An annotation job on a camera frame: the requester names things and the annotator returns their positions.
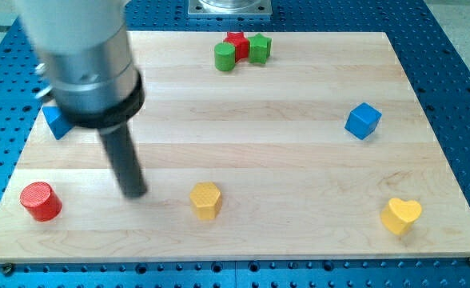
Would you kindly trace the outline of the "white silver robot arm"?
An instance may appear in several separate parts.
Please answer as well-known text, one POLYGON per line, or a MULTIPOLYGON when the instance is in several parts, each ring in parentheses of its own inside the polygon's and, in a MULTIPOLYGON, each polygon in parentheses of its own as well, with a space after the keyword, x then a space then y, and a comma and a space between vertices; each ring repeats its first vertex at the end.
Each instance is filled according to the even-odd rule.
POLYGON ((127 122, 145 93, 122 0, 17 0, 15 6, 62 113, 76 126, 127 122))

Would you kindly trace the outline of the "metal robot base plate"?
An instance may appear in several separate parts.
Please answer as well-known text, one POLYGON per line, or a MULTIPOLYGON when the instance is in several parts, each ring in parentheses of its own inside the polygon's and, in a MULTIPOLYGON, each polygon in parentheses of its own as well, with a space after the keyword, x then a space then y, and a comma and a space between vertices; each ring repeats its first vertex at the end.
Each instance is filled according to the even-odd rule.
POLYGON ((188 0, 188 14, 195 16, 264 15, 273 13, 271 0, 188 0))

